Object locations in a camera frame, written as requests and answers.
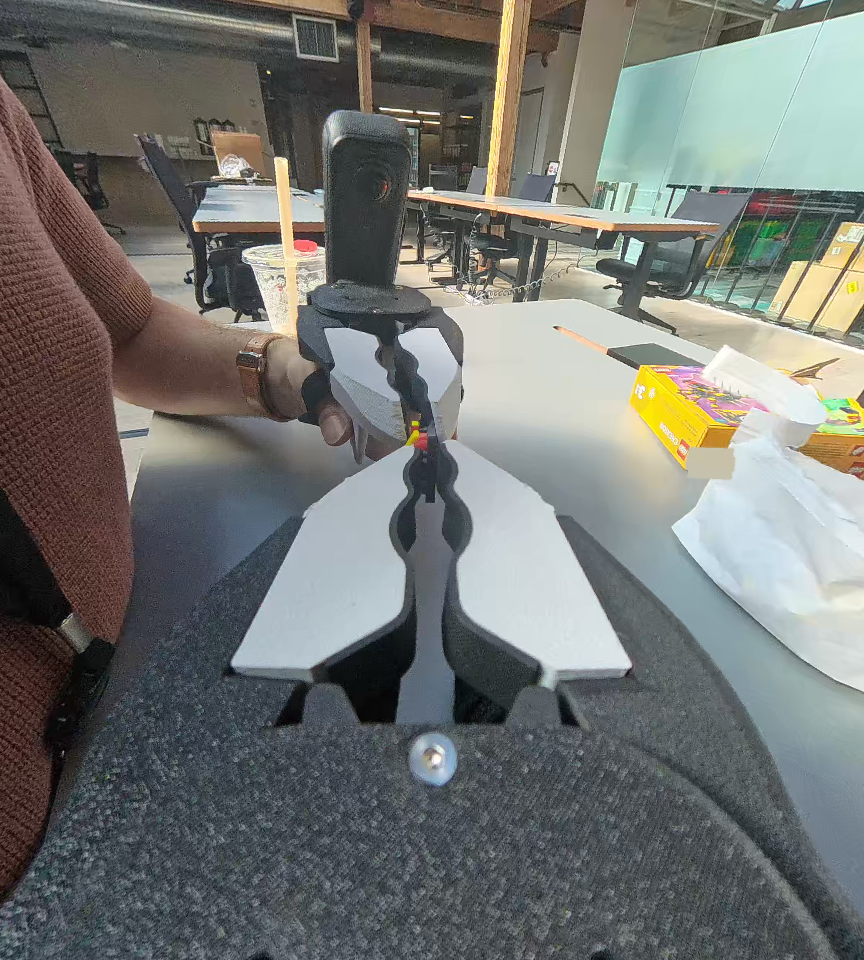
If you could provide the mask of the torn printed white paper bag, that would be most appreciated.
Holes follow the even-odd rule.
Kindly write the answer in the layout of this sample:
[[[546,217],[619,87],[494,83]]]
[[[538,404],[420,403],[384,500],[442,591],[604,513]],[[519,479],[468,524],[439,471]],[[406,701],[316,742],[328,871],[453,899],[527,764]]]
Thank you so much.
[[[864,693],[864,481],[804,452],[825,423],[816,393],[723,346],[713,385],[764,405],[673,532],[708,577],[789,650]]]

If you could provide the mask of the long black studded lego strip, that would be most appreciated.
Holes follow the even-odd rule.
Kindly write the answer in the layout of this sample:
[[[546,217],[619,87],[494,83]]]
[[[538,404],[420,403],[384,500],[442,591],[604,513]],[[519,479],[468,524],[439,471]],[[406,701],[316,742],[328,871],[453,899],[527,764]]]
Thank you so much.
[[[413,452],[407,471],[411,489],[416,498],[426,503],[435,503],[438,495],[440,449],[435,420],[429,418],[425,422],[414,416],[409,427],[406,446]]]

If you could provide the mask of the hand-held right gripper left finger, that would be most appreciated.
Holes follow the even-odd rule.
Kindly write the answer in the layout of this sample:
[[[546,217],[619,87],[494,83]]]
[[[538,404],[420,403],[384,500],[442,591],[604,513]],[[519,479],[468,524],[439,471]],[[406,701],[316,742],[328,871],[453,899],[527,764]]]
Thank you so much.
[[[400,534],[413,506],[404,446],[346,478],[302,517],[233,654],[243,676],[395,686],[415,656],[414,575]]]

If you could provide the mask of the grey top office desk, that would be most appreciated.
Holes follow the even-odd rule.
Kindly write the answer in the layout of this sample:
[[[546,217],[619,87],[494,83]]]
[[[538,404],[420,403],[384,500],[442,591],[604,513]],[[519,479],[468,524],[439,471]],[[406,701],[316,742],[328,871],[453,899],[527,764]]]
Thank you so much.
[[[175,209],[193,257],[191,284],[201,314],[221,308],[258,320],[264,308],[244,250],[277,243],[277,192],[268,185],[183,185]]]

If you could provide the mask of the wall vent grille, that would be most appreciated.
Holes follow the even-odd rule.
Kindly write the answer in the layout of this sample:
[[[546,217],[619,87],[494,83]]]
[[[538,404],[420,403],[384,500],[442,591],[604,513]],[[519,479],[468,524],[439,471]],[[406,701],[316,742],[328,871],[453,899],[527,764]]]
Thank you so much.
[[[301,61],[336,64],[340,61],[337,21],[293,13],[294,48]]]

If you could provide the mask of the wooden support post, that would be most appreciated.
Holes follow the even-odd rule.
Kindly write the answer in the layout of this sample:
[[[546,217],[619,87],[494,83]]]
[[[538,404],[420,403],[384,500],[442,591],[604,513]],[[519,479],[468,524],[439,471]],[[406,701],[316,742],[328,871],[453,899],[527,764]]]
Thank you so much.
[[[488,149],[486,197],[510,196],[521,82],[531,19],[531,1],[503,3]]]

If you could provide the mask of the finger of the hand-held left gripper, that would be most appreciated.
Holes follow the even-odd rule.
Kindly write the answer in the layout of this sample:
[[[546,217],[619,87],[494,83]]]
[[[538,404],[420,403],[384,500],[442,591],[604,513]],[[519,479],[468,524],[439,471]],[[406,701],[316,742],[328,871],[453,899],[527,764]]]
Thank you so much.
[[[399,336],[408,388],[403,398],[422,417],[434,424],[441,442],[454,438],[462,404],[462,362],[440,328],[415,327]]]
[[[330,388],[353,424],[354,454],[390,454],[406,443],[402,401],[383,364],[384,346],[371,333],[325,330],[333,364]]]

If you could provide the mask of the colourful cardboard lego box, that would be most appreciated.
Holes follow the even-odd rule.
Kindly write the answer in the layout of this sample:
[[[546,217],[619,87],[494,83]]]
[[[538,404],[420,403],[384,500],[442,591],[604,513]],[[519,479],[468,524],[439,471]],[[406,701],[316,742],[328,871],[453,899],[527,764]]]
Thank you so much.
[[[802,453],[864,479],[864,407],[851,397],[820,399],[826,421]],[[766,411],[705,380],[701,366],[641,366],[630,405],[682,467],[692,450],[727,448],[751,410]]]

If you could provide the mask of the long ceiling duct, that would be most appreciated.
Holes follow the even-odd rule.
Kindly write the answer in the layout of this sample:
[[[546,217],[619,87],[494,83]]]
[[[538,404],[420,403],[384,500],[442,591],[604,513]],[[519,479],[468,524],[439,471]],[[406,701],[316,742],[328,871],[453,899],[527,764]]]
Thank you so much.
[[[292,13],[222,10],[217,2],[0,1],[0,38],[30,44],[120,42],[153,48],[249,55],[314,66],[357,62],[353,25],[338,20],[340,61],[298,59]],[[371,63],[381,77],[491,80],[497,53],[483,42],[373,26]]]

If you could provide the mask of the person's left hand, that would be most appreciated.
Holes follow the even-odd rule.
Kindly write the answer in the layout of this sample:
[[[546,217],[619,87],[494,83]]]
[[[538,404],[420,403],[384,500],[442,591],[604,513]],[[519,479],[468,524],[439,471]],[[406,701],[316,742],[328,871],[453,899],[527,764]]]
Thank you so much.
[[[350,415],[333,397],[325,371],[303,358],[293,339],[276,338],[266,344],[262,390],[274,417],[317,426],[331,448],[351,443]]]

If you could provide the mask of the black office chair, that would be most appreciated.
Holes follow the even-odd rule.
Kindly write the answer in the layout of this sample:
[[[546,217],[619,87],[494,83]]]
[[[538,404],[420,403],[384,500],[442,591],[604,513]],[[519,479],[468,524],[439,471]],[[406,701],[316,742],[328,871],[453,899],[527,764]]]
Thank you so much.
[[[469,255],[475,255],[479,266],[467,263],[471,287],[486,290],[501,278],[518,292],[512,295],[516,303],[536,300],[540,292],[540,278],[545,267],[548,240],[536,238],[524,227],[547,226],[517,214],[496,214],[488,223],[477,226],[469,234]]]
[[[612,312],[647,323],[677,335],[678,330],[665,320],[641,308],[645,298],[684,301],[694,293],[706,272],[715,247],[749,204],[749,191],[710,193],[691,190],[685,194],[673,217],[677,220],[706,222],[710,230],[697,236],[662,241],[645,241],[638,260],[606,258],[596,270],[614,280],[606,289],[620,291]]]
[[[193,220],[197,206],[193,193],[182,181],[173,162],[154,137],[137,134],[135,139],[151,174],[164,190],[188,241],[193,258],[190,283],[194,288],[199,312],[203,314],[220,308],[229,308],[224,277],[221,274],[214,276],[211,273],[205,236],[194,229]]]

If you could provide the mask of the clear plastic cup with straw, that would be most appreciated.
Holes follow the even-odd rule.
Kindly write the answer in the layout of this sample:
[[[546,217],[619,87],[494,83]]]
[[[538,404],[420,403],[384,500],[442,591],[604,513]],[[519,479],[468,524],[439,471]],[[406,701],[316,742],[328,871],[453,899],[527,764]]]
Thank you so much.
[[[323,242],[303,237],[304,229],[296,217],[298,200],[291,193],[289,162],[276,156],[273,165],[280,241],[247,247],[242,258],[254,274],[271,331],[295,340],[298,308],[326,280],[326,251]]]

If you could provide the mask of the long wood edged desk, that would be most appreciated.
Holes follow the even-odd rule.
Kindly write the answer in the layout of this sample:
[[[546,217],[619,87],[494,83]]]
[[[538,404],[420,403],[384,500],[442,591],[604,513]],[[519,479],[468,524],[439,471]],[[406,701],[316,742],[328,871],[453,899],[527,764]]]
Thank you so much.
[[[455,191],[422,191],[412,189],[407,206],[418,209],[426,206],[451,220],[454,226],[453,267],[450,279],[438,278],[444,285],[458,289],[475,290],[468,282],[470,255],[469,234],[476,227],[487,224],[496,214],[519,215],[547,227],[525,226],[524,230],[536,238],[593,249],[600,234],[615,233],[638,241],[662,241],[697,236],[709,231],[708,222],[692,222],[652,215],[613,213],[606,210],[563,205],[508,197],[486,197]]]

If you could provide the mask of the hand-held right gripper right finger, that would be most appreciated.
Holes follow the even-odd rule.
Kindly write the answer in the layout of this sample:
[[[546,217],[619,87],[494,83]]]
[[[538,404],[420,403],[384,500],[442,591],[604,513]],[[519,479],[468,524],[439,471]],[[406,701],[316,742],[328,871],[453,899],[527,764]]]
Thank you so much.
[[[456,677],[475,690],[625,677],[630,657],[554,508],[460,442],[439,458],[454,553],[442,642]]]

